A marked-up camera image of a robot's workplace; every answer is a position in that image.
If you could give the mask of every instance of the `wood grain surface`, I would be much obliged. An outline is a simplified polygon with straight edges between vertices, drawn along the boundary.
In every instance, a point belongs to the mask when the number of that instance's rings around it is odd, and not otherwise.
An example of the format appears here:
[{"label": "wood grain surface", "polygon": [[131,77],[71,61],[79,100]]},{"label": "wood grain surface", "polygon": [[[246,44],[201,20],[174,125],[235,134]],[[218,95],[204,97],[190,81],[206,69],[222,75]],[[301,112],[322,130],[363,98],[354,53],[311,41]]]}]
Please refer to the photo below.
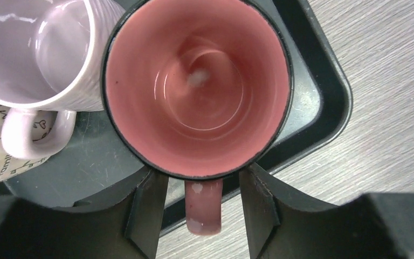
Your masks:
[{"label": "wood grain surface", "polygon": [[[276,176],[341,204],[368,191],[414,192],[414,1],[309,0],[351,83],[354,111],[331,144]],[[240,196],[223,204],[223,231],[186,227],[157,258],[250,258]]]}]

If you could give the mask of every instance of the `table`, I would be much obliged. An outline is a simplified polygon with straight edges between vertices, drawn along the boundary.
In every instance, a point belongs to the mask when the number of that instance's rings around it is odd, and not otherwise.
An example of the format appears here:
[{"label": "table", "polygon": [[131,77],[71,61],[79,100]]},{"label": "table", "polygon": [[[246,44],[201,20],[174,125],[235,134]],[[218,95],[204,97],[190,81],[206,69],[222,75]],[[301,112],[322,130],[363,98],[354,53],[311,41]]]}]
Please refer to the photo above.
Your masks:
[{"label": "table", "polygon": [[[353,89],[345,131],[276,176],[335,204],[363,192],[414,192],[414,1],[309,0]],[[185,226],[162,237],[157,258],[249,258],[240,196],[223,204],[223,231]]]}]

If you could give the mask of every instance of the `black rim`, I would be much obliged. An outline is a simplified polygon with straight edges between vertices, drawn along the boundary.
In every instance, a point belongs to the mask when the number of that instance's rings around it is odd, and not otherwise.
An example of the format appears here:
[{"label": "black rim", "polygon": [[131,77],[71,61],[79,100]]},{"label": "black rim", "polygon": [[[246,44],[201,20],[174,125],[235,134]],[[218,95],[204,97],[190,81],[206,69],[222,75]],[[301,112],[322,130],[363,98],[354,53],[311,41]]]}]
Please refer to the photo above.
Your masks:
[{"label": "black rim", "polygon": [[104,105],[104,109],[105,109],[105,111],[107,113],[107,116],[109,117],[109,119],[112,123],[113,129],[115,130],[115,132],[117,133],[117,135],[119,136],[121,141],[126,144],[128,149],[136,157],[138,157],[144,165],[147,165],[147,166],[152,167],[152,168],[156,168],[159,172],[161,172],[163,174],[166,174],[166,175],[168,175],[172,178],[177,178],[177,179],[181,179],[181,180],[196,180],[196,181],[214,180],[214,179],[223,178],[224,176],[232,174],[236,171],[241,170],[244,167],[247,167],[247,166],[251,165],[252,163],[257,161],[262,155],[264,155],[264,153],[275,142],[277,136],[279,135],[280,131],[282,130],[282,128],[283,128],[283,126],[284,126],[284,124],[287,120],[287,117],[288,117],[287,115],[289,113],[289,108],[291,107],[291,102],[293,100],[294,76],[293,76],[293,67],[291,65],[291,57],[289,55],[289,51],[288,51],[288,48],[286,46],[286,43],[285,43],[283,37],[281,36],[281,34],[279,33],[280,30],[278,29],[277,25],[275,24],[275,22],[272,19],[270,19],[269,15],[261,7],[259,7],[256,4],[250,2],[249,0],[240,0],[240,1],[244,2],[245,4],[253,7],[255,10],[257,10],[261,14],[261,16],[269,23],[271,28],[274,30],[275,35],[277,35],[277,37],[280,41],[280,45],[281,45],[281,48],[283,50],[283,53],[284,53],[284,56],[285,56],[285,59],[286,59],[285,62],[286,62],[286,66],[287,66],[288,79],[289,79],[289,95],[287,97],[287,103],[286,103],[285,111],[282,114],[282,118],[280,120],[279,126],[275,130],[275,132],[272,135],[272,137],[270,138],[269,142],[257,154],[255,154],[252,158],[248,159],[241,166],[239,166],[235,169],[232,169],[230,171],[219,173],[219,174],[216,174],[216,175],[188,177],[188,176],[180,175],[180,174],[177,174],[177,173],[170,172],[166,169],[163,169],[163,168],[159,167],[158,165],[155,165],[154,163],[148,161],[143,155],[141,155],[121,134],[120,130],[118,129],[118,127],[117,127],[117,125],[116,125],[116,123],[113,119],[110,108],[108,106],[107,93],[106,93],[106,82],[105,82],[106,78],[105,77],[106,77],[108,56],[109,56],[110,51],[112,49],[112,42],[115,41],[115,38],[117,37],[117,35],[120,32],[123,25],[130,18],[130,16],[133,13],[135,13],[135,11],[137,11],[141,6],[143,6],[144,4],[146,4],[149,1],[151,1],[151,0],[141,0],[141,1],[137,2],[136,4],[134,4],[131,8],[129,8],[126,11],[126,13],[121,17],[121,19],[118,21],[117,25],[113,29],[112,34],[109,37],[109,40],[107,41],[106,48],[105,48],[105,51],[104,51],[104,54],[103,54],[103,57],[102,57],[102,69],[101,69],[101,79],[100,79],[100,82],[101,82],[101,97],[102,97],[102,103]]}]

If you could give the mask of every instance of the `mug rim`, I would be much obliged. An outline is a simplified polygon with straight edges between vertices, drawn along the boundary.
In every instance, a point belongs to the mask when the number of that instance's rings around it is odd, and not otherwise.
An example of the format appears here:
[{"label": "mug rim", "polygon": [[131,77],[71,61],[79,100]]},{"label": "mug rim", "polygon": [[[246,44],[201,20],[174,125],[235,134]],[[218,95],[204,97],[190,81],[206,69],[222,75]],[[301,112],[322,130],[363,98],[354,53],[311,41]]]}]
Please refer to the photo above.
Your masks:
[{"label": "mug rim", "polygon": [[97,48],[96,47],[96,20],[94,19],[94,11],[93,11],[93,7],[91,6],[91,0],[84,0],[83,3],[85,5],[86,8],[86,13],[88,14],[88,22],[89,22],[89,45],[88,45],[88,51],[86,52],[86,57],[85,57],[85,61],[80,69],[80,71],[78,72],[78,74],[76,75],[76,77],[74,78],[74,80],[61,92],[55,94],[54,96],[42,100],[42,101],[37,101],[35,103],[14,103],[11,101],[4,101],[2,99],[0,99],[0,105],[3,106],[7,106],[10,108],[19,108],[19,109],[35,109],[35,108],[41,108],[47,105],[52,104],[53,102],[61,99],[62,97],[64,97],[65,95],[67,95],[69,92],[72,91],[72,89],[74,89],[77,85],[79,85],[79,83],[83,80],[86,72],[89,70],[89,68],[92,66],[91,65],[91,60],[93,58],[93,52],[94,50]]},{"label": "mug rim", "polygon": [[267,144],[253,157],[249,158],[245,163],[240,165],[239,167],[236,167],[234,169],[231,169],[226,172],[218,173],[215,175],[208,175],[208,176],[186,176],[182,174],[177,174],[174,172],[170,172],[166,169],[163,169],[159,167],[158,165],[150,162],[148,159],[146,159],[142,154],[140,154],[134,147],[129,143],[128,140],[123,136],[121,131],[118,129],[118,126],[116,125],[113,115],[110,109],[110,106],[108,104],[107,99],[107,84],[106,84],[106,71],[107,71],[107,62],[110,55],[110,52],[113,47],[113,42],[115,41],[116,37],[118,36],[118,33],[121,31],[122,27],[128,22],[129,18],[136,13],[140,7],[145,5],[146,3],[150,2],[152,0],[138,0],[137,3],[133,4],[126,12],[123,14],[123,16],[120,18],[120,20],[117,22],[115,28],[112,30],[111,35],[109,37],[109,40],[107,41],[104,54],[102,57],[102,63],[101,63],[101,78],[100,78],[100,91],[101,91],[101,99],[102,103],[104,105],[104,110],[107,113],[107,116],[109,117],[109,120],[113,126],[114,131],[118,135],[118,137],[121,139],[121,141],[126,145],[126,147],[131,151],[132,154],[134,154],[143,164],[144,166],[148,166],[150,168],[154,168],[158,170],[158,172],[163,173],[167,176],[170,176],[172,178],[180,179],[180,180],[194,180],[194,181],[207,181],[207,180],[215,180],[223,178],[229,174],[232,174],[234,172],[240,171],[241,169],[248,167],[249,165],[256,162],[261,156],[263,156],[271,147],[271,145],[275,142],[277,139],[279,133],[282,131],[287,119],[289,110],[291,108],[291,103],[293,101],[293,90],[294,90],[294,72],[293,72],[293,66],[291,65],[291,55],[288,51],[288,46],[283,39],[283,37],[280,36],[279,32],[281,31],[279,27],[276,25],[276,22],[270,18],[270,15],[268,15],[260,6],[258,6],[256,3],[253,3],[251,0],[239,0],[243,3],[245,3],[248,6],[251,6],[255,10],[257,10],[260,15],[267,21],[269,26],[274,31],[275,35],[277,36],[280,46],[283,50],[284,56],[285,56],[285,63],[287,67],[287,73],[288,73],[288,81],[289,81],[289,93],[287,97],[287,103],[284,112],[282,113],[282,118],[280,119],[279,126],[276,128],[275,132],[273,133],[272,137],[269,139]]}]

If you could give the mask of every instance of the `black tray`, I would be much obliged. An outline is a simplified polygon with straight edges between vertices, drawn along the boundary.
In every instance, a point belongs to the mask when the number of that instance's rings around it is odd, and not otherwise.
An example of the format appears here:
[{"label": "black tray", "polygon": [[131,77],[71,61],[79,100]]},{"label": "black tray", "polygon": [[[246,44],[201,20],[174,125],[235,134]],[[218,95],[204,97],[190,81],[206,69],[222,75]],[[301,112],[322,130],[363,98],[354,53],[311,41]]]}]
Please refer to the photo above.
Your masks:
[{"label": "black tray", "polygon": [[[137,0],[116,0],[129,8]],[[351,90],[306,0],[258,3],[280,28],[291,55],[294,96],[285,128],[258,162],[274,174],[332,141],[352,108]],[[115,135],[105,112],[79,113],[67,147],[43,165],[5,182],[15,195],[48,207],[71,206],[133,174],[142,163]],[[171,179],[164,235],[184,221],[183,182]],[[224,179],[224,201],[238,193],[238,175]]]}]

